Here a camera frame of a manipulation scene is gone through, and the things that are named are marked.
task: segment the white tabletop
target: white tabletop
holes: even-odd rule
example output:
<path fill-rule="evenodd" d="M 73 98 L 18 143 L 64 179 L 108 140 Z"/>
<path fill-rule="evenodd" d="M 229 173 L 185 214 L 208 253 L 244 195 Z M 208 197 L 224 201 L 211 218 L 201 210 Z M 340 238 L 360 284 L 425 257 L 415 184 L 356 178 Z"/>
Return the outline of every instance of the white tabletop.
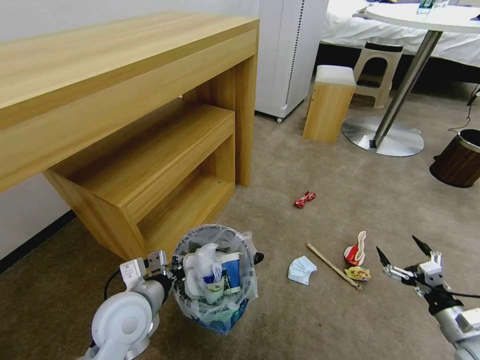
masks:
<path fill-rule="evenodd" d="M 366 8 L 365 16 L 384 23 L 409 28 L 451 33 L 480 33 L 479 7 L 447 6 L 434 8 L 429 14 L 417 15 L 417 3 L 376 3 Z"/>

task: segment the brown carpet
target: brown carpet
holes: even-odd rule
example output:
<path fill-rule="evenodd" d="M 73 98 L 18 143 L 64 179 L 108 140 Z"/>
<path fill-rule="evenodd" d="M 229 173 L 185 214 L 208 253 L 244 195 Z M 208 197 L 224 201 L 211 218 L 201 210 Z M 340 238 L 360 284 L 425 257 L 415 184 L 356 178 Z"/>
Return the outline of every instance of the brown carpet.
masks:
<path fill-rule="evenodd" d="M 237 188 L 218 222 L 252 231 L 265 253 L 257 266 L 260 297 L 228 336 L 183 317 L 169 297 L 139 359 L 452 359 L 453 347 L 426 302 L 382 274 L 375 246 L 396 265 L 412 265 L 424 259 L 415 234 L 443 252 L 454 290 L 480 292 L 480 184 L 457 189 L 428 171 L 454 136 L 446 129 L 465 121 L 468 89 L 453 84 L 408 97 L 398 121 L 421 130 L 425 140 L 425 149 L 408 158 L 369 153 L 342 135 L 333 145 L 304 140 L 305 101 L 282 124 L 258 115 L 251 187 Z M 355 97 L 348 115 L 383 113 L 368 104 Z M 478 104 L 472 117 L 471 127 L 478 127 Z M 304 209 L 293 207 L 308 189 L 317 198 Z M 373 279 L 357 291 L 305 241 L 344 267 L 343 251 L 361 230 Z M 302 255 L 318 266 L 309 286 L 287 279 L 290 262 Z M 0 275 L 0 359 L 84 354 L 104 283 L 120 262 L 76 219 Z M 115 281 L 111 293 L 122 290 Z"/>

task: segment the black cable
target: black cable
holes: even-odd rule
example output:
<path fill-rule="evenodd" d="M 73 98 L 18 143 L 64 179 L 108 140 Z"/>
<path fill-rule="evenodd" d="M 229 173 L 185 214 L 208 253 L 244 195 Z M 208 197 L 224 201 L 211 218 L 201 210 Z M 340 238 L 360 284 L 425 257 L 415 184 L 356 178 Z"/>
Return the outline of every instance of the black cable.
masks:
<path fill-rule="evenodd" d="M 143 265 L 145 265 L 145 268 L 148 268 L 149 267 L 149 261 L 147 259 L 144 259 L 143 260 Z M 103 300 L 107 300 L 109 298 L 109 295 L 108 295 L 108 292 L 109 292 L 109 286 L 110 286 L 110 283 L 112 282 L 113 279 L 115 279 L 115 277 L 120 274 L 120 269 L 118 269 L 117 271 L 115 271 L 109 278 L 108 280 L 106 281 L 105 283 L 105 287 L 103 288 Z"/>
<path fill-rule="evenodd" d="M 475 86 L 475 88 L 473 89 L 473 91 L 470 94 L 470 98 L 472 98 L 474 96 L 474 94 L 479 90 L 479 87 L 480 87 L 480 84 Z M 472 105 L 473 105 L 472 103 L 470 105 L 468 105 L 468 115 L 466 116 L 466 119 L 467 119 L 466 124 L 463 125 L 463 126 L 460 126 L 460 127 L 451 127 L 449 129 L 447 129 L 447 131 L 453 131 L 454 132 L 456 130 L 466 128 L 470 124 L 470 121 L 472 120 L 470 118 L 470 114 L 472 113 Z"/>
<path fill-rule="evenodd" d="M 109 292 L 109 285 L 110 283 L 112 282 L 113 279 L 115 279 L 115 277 L 117 275 L 120 274 L 120 269 L 118 269 L 117 271 L 115 271 L 109 278 L 108 280 L 106 281 L 105 283 L 105 287 L 103 288 L 103 300 L 107 300 L 109 298 L 109 295 L 108 295 L 108 292 Z"/>
<path fill-rule="evenodd" d="M 432 290 L 436 290 L 440 293 L 445 293 L 445 294 L 450 294 L 450 295 L 455 295 L 455 296 L 458 296 L 458 297 L 461 297 L 461 298 L 474 298 L 474 299 L 480 299 L 480 295 L 476 295 L 476 294 L 465 294 L 465 293 L 461 293 L 461 292 L 453 292 L 453 291 L 447 291 L 447 290 L 442 290 L 442 289 L 439 289 L 437 287 L 434 287 L 430 284 L 427 284 L 426 282 L 420 282 L 420 284 L 422 285 L 425 285 L 426 287 L 429 287 L 430 289 Z"/>

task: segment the white stool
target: white stool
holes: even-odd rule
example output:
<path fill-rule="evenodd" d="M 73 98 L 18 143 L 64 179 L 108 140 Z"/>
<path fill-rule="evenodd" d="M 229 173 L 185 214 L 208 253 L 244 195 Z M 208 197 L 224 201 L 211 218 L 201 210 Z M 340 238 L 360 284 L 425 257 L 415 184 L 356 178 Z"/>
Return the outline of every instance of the white stool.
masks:
<path fill-rule="evenodd" d="M 402 57 L 402 46 L 378 45 L 367 42 L 361 50 L 360 57 L 353 70 L 356 82 L 356 94 L 375 98 L 374 108 L 383 108 L 389 98 L 392 88 L 392 79 Z M 375 58 L 386 61 L 385 72 L 382 76 L 362 74 L 365 64 Z"/>
<path fill-rule="evenodd" d="M 355 79 L 351 67 L 317 66 L 303 137 L 334 143 L 354 91 Z"/>

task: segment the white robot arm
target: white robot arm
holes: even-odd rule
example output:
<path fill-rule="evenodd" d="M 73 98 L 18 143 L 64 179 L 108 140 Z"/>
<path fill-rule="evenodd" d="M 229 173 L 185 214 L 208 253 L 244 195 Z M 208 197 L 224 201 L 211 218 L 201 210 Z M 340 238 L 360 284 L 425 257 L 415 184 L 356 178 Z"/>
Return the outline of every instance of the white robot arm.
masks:
<path fill-rule="evenodd" d="M 159 325 L 159 310 L 172 286 L 164 251 L 148 256 L 151 276 L 142 258 L 124 262 L 120 273 L 126 291 L 108 298 L 91 324 L 92 344 L 78 360 L 131 360 L 149 345 Z"/>
<path fill-rule="evenodd" d="M 402 284 L 413 286 L 427 301 L 428 311 L 438 321 L 443 336 L 456 349 L 456 360 L 480 360 L 480 308 L 465 310 L 464 304 L 454 298 L 454 295 L 469 298 L 480 298 L 480 295 L 451 292 L 444 281 L 442 254 L 432 251 L 415 236 L 413 239 L 429 260 L 403 269 L 391 265 L 377 247 L 383 272 Z"/>

